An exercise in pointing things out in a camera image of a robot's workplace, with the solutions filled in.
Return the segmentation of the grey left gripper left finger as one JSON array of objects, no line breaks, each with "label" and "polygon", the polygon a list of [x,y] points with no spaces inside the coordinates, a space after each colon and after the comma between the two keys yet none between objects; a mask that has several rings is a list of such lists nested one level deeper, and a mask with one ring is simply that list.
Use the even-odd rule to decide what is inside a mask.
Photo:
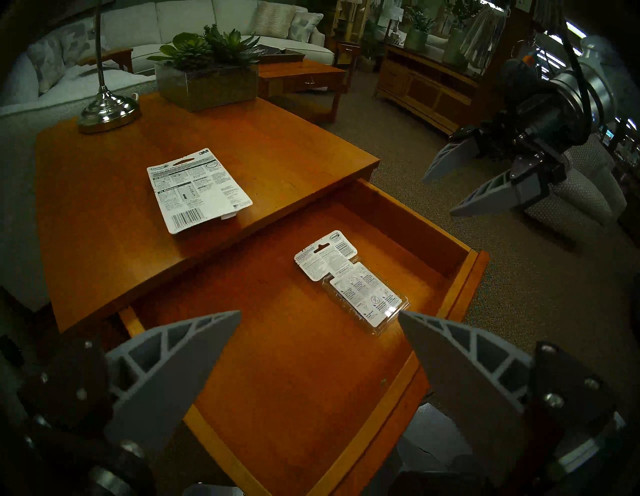
[{"label": "grey left gripper left finger", "polygon": [[142,455],[164,449],[241,318],[233,310],[165,324],[107,353],[99,335],[67,342],[18,389],[18,442],[49,463],[141,465],[122,442]]}]

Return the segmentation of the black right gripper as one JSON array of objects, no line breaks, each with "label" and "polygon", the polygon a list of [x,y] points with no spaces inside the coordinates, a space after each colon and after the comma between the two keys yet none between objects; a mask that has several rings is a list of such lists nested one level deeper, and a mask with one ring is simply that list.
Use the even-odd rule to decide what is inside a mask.
[{"label": "black right gripper", "polygon": [[474,217],[527,208],[567,179],[564,153],[581,137],[581,110],[562,95],[536,95],[509,105],[480,124],[477,139],[448,143],[434,157],[422,182],[430,183],[467,165],[480,154],[507,160],[511,169],[474,190],[450,210],[454,217]]}]

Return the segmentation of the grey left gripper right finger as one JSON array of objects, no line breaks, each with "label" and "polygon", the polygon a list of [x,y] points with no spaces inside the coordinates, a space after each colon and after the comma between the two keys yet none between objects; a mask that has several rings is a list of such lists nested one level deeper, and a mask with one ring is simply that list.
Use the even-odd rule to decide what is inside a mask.
[{"label": "grey left gripper right finger", "polygon": [[618,446],[617,395],[557,344],[538,341],[530,355],[487,330],[406,310],[399,324],[489,480],[589,479]]}]

